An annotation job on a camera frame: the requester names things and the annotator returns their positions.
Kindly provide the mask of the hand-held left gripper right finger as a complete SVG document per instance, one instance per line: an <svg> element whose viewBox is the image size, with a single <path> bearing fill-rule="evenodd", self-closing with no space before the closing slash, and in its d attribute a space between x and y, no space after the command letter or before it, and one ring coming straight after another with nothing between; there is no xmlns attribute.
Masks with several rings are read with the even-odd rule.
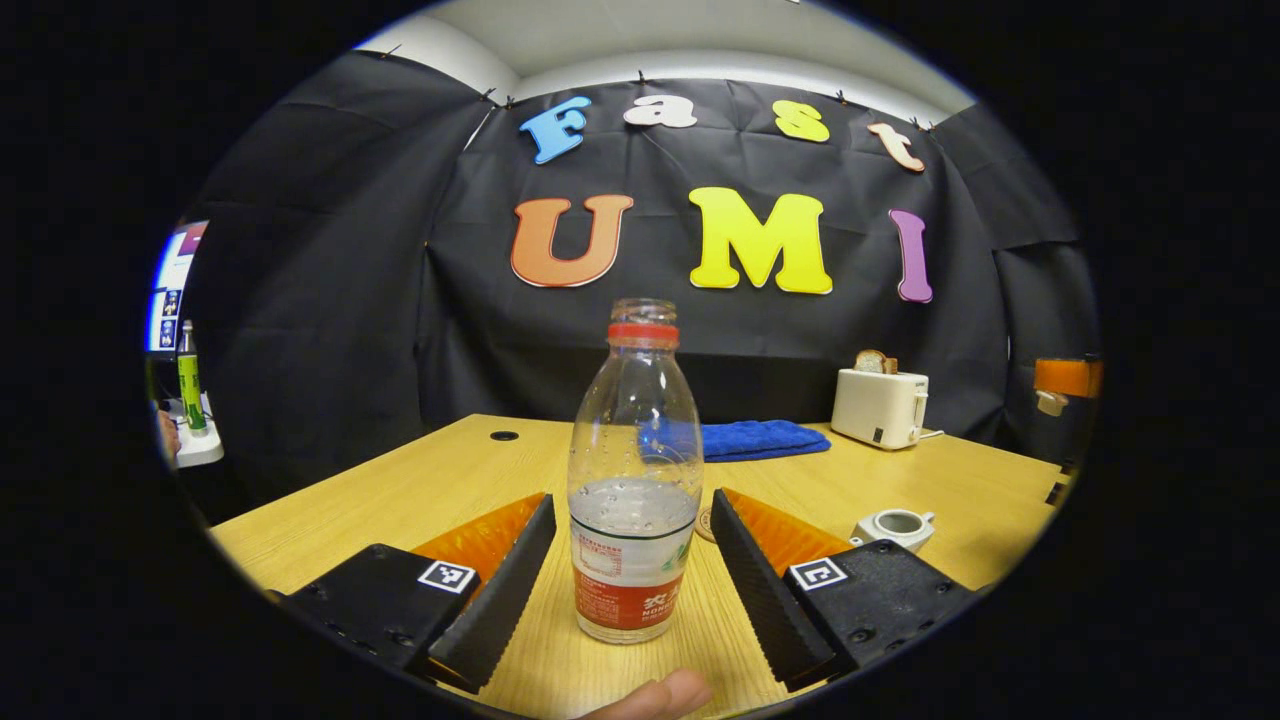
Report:
<svg viewBox="0 0 1280 720"><path fill-rule="evenodd" d="M710 528L777 682L800 691L918 643L978 594L901 544L850 544L735 489Z"/></svg>

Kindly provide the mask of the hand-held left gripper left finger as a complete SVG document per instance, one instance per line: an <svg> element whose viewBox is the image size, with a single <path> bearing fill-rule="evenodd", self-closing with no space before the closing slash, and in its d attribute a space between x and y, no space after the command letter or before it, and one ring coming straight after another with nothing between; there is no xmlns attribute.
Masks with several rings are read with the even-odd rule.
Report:
<svg viewBox="0 0 1280 720"><path fill-rule="evenodd" d="M476 693L489 683L556 536L553 498L530 495L413 551L375 543L280 606L412 676Z"/></svg>

